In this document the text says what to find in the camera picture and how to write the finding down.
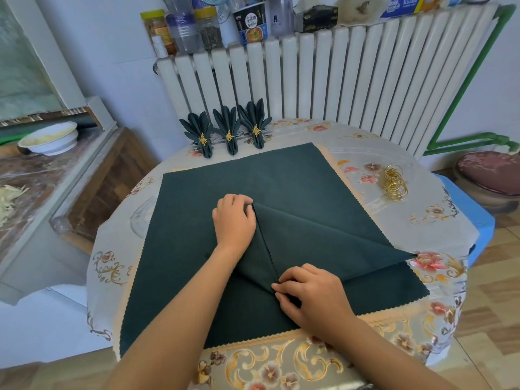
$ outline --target round table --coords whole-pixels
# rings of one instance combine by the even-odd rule
[[[408,264],[430,290],[430,300],[416,314],[378,322],[373,328],[423,361],[442,354],[459,320],[467,255],[478,237],[442,182],[403,148],[358,128],[282,119],[273,121],[264,134],[264,151],[307,142],[325,146],[394,247],[418,254]],[[249,134],[240,131],[237,139],[235,157],[227,153],[224,138],[213,141],[211,159],[202,157],[194,145],[175,153],[141,180],[99,228],[87,272],[88,324],[107,344],[112,342],[114,317],[144,243],[162,175],[258,153]],[[409,190],[401,202],[392,201],[379,183],[384,168],[393,164],[402,169]],[[340,384],[359,388],[366,381],[329,345],[300,335],[283,342],[273,337],[247,348],[205,350],[192,386],[296,390]]]

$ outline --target hand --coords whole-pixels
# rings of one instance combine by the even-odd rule
[[[350,308],[340,279],[312,264],[292,267],[273,283],[280,308],[298,326],[323,341],[337,347],[342,334],[349,331],[348,323],[356,319]],[[297,297],[297,308],[287,294]]]
[[[226,194],[213,209],[213,223],[217,235],[217,248],[237,261],[248,248],[256,229],[256,216],[251,205],[253,199],[241,194]]]

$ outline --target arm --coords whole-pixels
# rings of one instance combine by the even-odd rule
[[[195,276],[153,319],[110,375],[106,390],[185,390],[231,272],[256,228],[247,196],[227,194],[213,209],[217,247]]]
[[[287,316],[334,346],[381,390],[457,389],[358,319],[335,275],[304,264],[288,269],[279,281],[272,288]],[[299,298],[302,307],[293,305],[286,294]]]

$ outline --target blue stool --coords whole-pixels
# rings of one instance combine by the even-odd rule
[[[470,196],[458,188],[458,186],[451,180],[442,175],[434,175],[443,181],[453,202],[459,207],[461,212],[466,215],[470,222],[473,223],[473,226],[475,226],[480,233],[480,236],[475,242],[475,248],[467,258],[467,267],[470,268],[493,238],[493,232],[495,231],[495,218],[478,205],[478,203],[476,203]]]

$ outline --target folded napkin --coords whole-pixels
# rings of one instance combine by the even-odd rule
[[[128,298],[121,355],[216,246],[212,209],[226,193],[254,200],[257,228],[224,290],[205,348],[294,330],[271,283],[306,262],[337,275],[357,315],[428,295],[313,144],[165,174]]]

